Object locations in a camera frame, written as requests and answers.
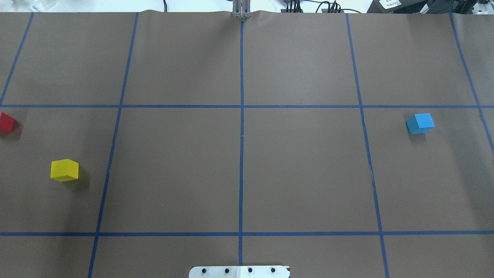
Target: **red cube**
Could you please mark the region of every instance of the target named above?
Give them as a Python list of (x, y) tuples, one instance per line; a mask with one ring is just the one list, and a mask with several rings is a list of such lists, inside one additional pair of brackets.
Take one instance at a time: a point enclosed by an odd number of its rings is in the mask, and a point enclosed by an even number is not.
[(9, 115), (0, 112), (0, 133), (7, 134), (11, 133), (14, 129), (14, 118)]

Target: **electrical cable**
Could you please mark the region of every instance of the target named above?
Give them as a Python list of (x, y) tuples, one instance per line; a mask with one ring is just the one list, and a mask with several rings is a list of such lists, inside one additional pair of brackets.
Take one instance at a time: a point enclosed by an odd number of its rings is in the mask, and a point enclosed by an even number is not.
[(307, 2), (314, 2), (314, 3), (323, 3), (321, 1), (312, 1), (312, 0), (304, 0), (304, 1), (307, 1)]
[(354, 11), (354, 12), (357, 12), (357, 13), (361, 13), (361, 12), (359, 12), (357, 10), (354, 10), (354, 9), (338, 9), (338, 10), (336, 10), (334, 12), (336, 13), (336, 12), (340, 12), (340, 11), (343, 11), (343, 10), (351, 10), (351, 11)]
[(328, 9), (328, 12), (329, 13), (335, 13), (335, 11), (338, 9), (341, 9), (341, 6), (340, 6), (340, 4), (336, 3), (336, 1), (334, 1), (333, 4), (331, 5), (331, 8)]
[(321, 7), (322, 4), (327, 3), (328, 4), (328, 10), (329, 10), (329, 7), (331, 5), (331, 3), (329, 3), (328, 1), (318, 2), (318, 3), (320, 3), (320, 4), (319, 4), (319, 6), (317, 6), (316, 13), (319, 11), (319, 8)]
[(287, 12), (288, 13), (297, 13), (303, 12), (302, 5), (300, 5), (300, 0), (290, 0), (290, 5), (288, 6), (288, 0), (285, 0), (287, 3)]
[(460, 11), (461, 14), (463, 14), (463, 12), (465, 11), (465, 7), (466, 7), (466, 4), (468, 3), (468, 1), (465, 0), (465, 2), (462, 1), (462, 3), (463, 3), (463, 7), (461, 7), (461, 11)]

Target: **blue tape line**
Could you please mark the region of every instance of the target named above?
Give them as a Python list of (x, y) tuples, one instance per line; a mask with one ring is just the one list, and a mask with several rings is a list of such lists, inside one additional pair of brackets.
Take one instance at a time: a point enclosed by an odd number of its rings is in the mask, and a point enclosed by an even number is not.
[(240, 108), (240, 105), (202, 105), (202, 104), (124, 104), (122, 108)]
[(0, 232), (0, 236), (94, 236), (94, 232)]
[(375, 206), (375, 214), (377, 217), (377, 227), (379, 229), (379, 238), (381, 241), (381, 252), (382, 252), (382, 261), (384, 264), (384, 273), (386, 275), (386, 278), (389, 278), (388, 259), (386, 256), (386, 246), (384, 244), (384, 236), (382, 234), (381, 212), (379, 210), (379, 201), (377, 198), (377, 189), (375, 187), (374, 168), (372, 166), (371, 149), (369, 147), (369, 138), (367, 136), (367, 127), (366, 127), (365, 116), (364, 116), (364, 107), (362, 104), (362, 95), (360, 92), (359, 75), (357, 73), (357, 63), (355, 61), (355, 52), (353, 49), (352, 31), (350, 28), (350, 19), (348, 17), (348, 14), (345, 14), (345, 17), (346, 17), (346, 27), (348, 29), (348, 40), (350, 43), (350, 52), (352, 54), (353, 74), (355, 75), (355, 86), (357, 88), (357, 97), (359, 99), (360, 118), (362, 120), (362, 129), (364, 131), (364, 139), (366, 142), (367, 162), (369, 163), (370, 175), (372, 178), (372, 189), (374, 191), (374, 206)]
[(358, 105), (245, 105), (244, 108), (359, 108)]
[[(235, 104), (3, 104), (5, 108), (242, 108)], [(437, 108), (437, 109), (477, 109), (476, 105), (362, 105), (363, 108)], [(360, 108), (359, 105), (244, 105), (245, 109), (306, 109), (306, 108)], [(481, 105), (481, 108), (494, 108), (494, 105)]]
[(7, 108), (119, 108), (113, 104), (4, 104)]
[(243, 264), (244, 231), (244, 21), (240, 22), (240, 168), (239, 168), (239, 266)]
[(438, 109), (467, 109), (477, 108), (475, 105), (362, 105), (363, 108), (438, 108)]
[(113, 132), (113, 139), (112, 139), (112, 147), (110, 150), (110, 158), (108, 159), (108, 168), (106, 170), (106, 178), (105, 178), (105, 185), (103, 187), (103, 195), (101, 197), (101, 205), (99, 208), (99, 214), (98, 214), (98, 223), (96, 224), (96, 235), (94, 236), (94, 243), (93, 243), (93, 250), (91, 253), (91, 261), (89, 262), (89, 271), (87, 273), (87, 277), (91, 278), (92, 276), (92, 271), (94, 267), (94, 259), (96, 258), (96, 249), (98, 247), (98, 237), (99, 237), (99, 231), (101, 229), (101, 220), (103, 218), (103, 210), (105, 208), (105, 199), (106, 199), (106, 193), (108, 190), (108, 181), (110, 180), (110, 170), (112, 168), (112, 162), (113, 162), (113, 154), (115, 152), (115, 143), (117, 141), (117, 134), (119, 131), (119, 124), (120, 124), (120, 116), (122, 114), (122, 104), (124, 103), (124, 97), (125, 97), (125, 88), (127, 85), (127, 77), (128, 77), (128, 71), (130, 68), (130, 61), (132, 59), (132, 50), (134, 47), (134, 39), (135, 39), (135, 31), (137, 30), (137, 20), (139, 19), (139, 13), (135, 13), (135, 19), (134, 19), (134, 29), (132, 30), (132, 38), (130, 40), (130, 48), (128, 51), (128, 57), (127, 57), (127, 66), (125, 67), (125, 75), (123, 77), (123, 84), (122, 84), (122, 93), (120, 96), (120, 107), (117, 113), (117, 120), (115, 122), (115, 130)]
[(244, 232), (245, 236), (356, 236), (379, 235), (379, 232)]
[(163, 237), (190, 237), (190, 236), (238, 236), (238, 232), (100, 232), (99, 236), (163, 236)]
[(463, 68), (465, 69), (466, 77), (468, 78), (470, 88), (472, 89), (473, 98), (475, 99), (475, 103), (477, 104), (480, 119), (482, 120), (482, 125), (484, 125), (484, 130), (485, 130), (486, 135), (487, 135), (487, 140), (489, 141), (489, 145), (491, 145), (491, 152), (494, 154), (494, 144), (493, 144), (493, 141), (491, 138), (491, 133), (489, 132), (489, 128), (487, 127), (487, 123), (486, 123), (486, 120), (484, 118), (484, 114), (482, 113), (479, 98), (477, 97), (477, 92), (475, 91), (475, 87), (473, 86), (472, 78), (470, 76), (470, 72), (468, 71), (465, 57), (463, 56), (463, 51), (461, 51), (460, 41), (458, 39), (458, 34), (456, 33), (456, 27), (454, 26), (454, 20), (453, 20), (453, 14), (452, 13), (450, 13), (450, 21), (451, 21), (451, 27), (453, 28), (454, 40), (456, 41), (456, 46), (458, 47), (458, 53), (460, 54), (461, 62), (463, 63)]
[[(239, 232), (100, 232), (98, 237), (194, 237), (238, 236)], [(494, 234), (493, 230), (388, 231), (388, 232), (242, 232), (242, 236), (378, 236), (378, 235), (469, 235)], [(95, 236), (95, 232), (0, 232), (0, 236)]]
[(24, 42), (26, 41), (26, 37), (28, 36), (29, 28), (31, 27), (31, 23), (33, 22), (34, 13), (31, 13), (29, 17), (28, 25), (26, 26), (26, 30), (24, 31), (24, 35), (22, 36), (21, 44), (19, 45), (19, 49), (14, 58), (14, 62), (12, 63), (12, 67), (10, 68), (10, 72), (8, 73), (7, 81), (5, 82), (5, 87), (3, 87), (3, 92), (0, 96), (0, 105), (3, 103), (3, 99), (5, 98), (5, 94), (7, 93), (8, 85), (10, 84), (10, 79), (12, 78), (12, 74), (14, 74), (15, 65), (17, 64), (17, 60), (19, 59), (19, 55), (21, 54), (22, 46), (24, 46)]
[(448, 235), (448, 234), (494, 234), (494, 231), (395, 231), (384, 235)]

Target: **white label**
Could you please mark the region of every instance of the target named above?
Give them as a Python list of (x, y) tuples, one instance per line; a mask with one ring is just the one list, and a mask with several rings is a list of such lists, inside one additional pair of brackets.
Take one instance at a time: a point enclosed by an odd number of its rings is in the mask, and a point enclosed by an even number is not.
[(381, 3), (382, 7), (385, 9), (391, 9), (401, 5), (400, 0), (379, 0), (379, 3)]

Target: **blue cube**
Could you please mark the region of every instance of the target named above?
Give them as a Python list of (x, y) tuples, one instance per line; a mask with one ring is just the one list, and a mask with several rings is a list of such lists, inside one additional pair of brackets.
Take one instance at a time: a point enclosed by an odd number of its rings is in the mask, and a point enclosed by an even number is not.
[(407, 120), (408, 131), (410, 134), (421, 134), (434, 128), (431, 114), (415, 114)]

